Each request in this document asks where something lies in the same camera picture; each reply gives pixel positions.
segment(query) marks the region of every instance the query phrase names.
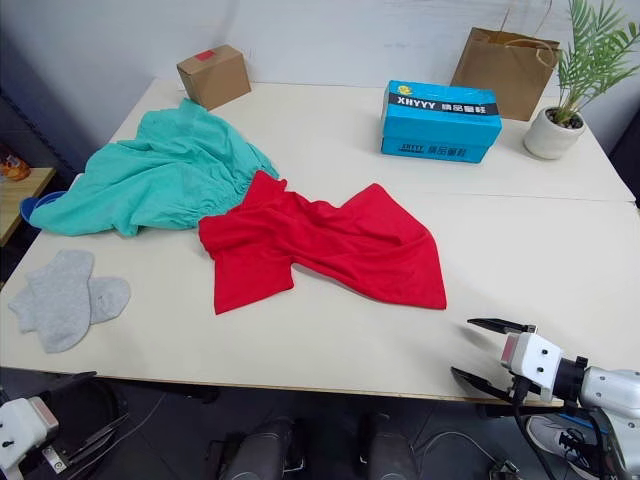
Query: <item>shoe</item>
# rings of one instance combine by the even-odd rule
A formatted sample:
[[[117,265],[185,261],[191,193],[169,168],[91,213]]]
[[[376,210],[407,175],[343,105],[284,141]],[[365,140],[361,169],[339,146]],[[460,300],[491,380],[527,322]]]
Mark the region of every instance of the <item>shoe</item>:
[[[581,478],[599,479],[597,470],[582,453],[591,447],[585,442],[582,432],[563,427],[550,418],[534,415],[527,420],[527,433],[538,448],[567,460]]]

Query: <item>paper bag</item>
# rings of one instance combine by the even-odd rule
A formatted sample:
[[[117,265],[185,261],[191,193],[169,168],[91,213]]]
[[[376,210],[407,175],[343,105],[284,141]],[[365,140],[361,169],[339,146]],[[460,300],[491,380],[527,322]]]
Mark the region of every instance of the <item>paper bag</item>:
[[[493,90],[503,118],[527,121],[558,63],[558,45],[472,28],[451,85]]]

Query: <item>white wall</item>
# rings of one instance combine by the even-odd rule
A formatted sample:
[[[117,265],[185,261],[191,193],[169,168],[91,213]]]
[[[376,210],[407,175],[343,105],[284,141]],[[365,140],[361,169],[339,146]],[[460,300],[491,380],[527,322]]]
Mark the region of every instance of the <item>white wall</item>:
[[[469,29],[498,28],[509,4],[505,29],[531,34],[547,2],[1,0],[0,27],[51,99],[97,147],[153,77],[177,79],[178,61],[220,43],[244,51],[256,81],[382,86],[396,78],[448,84]],[[640,2],[617,4],[640,20]],[[567,1],[555,0],[537,36],[565,42],[569,32]],[[634,60],[640,63],[640,54]],[[29,102],[24,92],[17,94],[23,96],[18,102]],[[586,110],[606,150],[639,105],[637,76]]]

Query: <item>sock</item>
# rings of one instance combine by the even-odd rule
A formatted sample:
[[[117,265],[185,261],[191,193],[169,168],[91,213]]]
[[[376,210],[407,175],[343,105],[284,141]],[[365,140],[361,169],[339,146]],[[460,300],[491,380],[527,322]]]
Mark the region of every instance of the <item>sock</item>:
[[[129,284],[122,278],[90,278],[91,324],[116,318],[126,307],[130,296]],[[31,287],[27,286],[9,302],[9,308],[18,316],[18,327],[22,333],[36,329],[35,301]]]
[[[87,333],[92,268],[90,252],[61,250],[47,266],[27,274],[35,327],[45,352],[68,350]]]

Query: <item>teal shirt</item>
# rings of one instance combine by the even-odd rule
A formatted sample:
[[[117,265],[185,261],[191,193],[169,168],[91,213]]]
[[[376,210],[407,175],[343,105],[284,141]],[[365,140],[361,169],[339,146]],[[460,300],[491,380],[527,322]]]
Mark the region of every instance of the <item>teal shirt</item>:
[[[241,203],[257,170],[278,177],[231,125],[183,100],[177,109],[146,113],[135,140],[98,150],[73,187],[29,222],[63,235],[193,228]]]

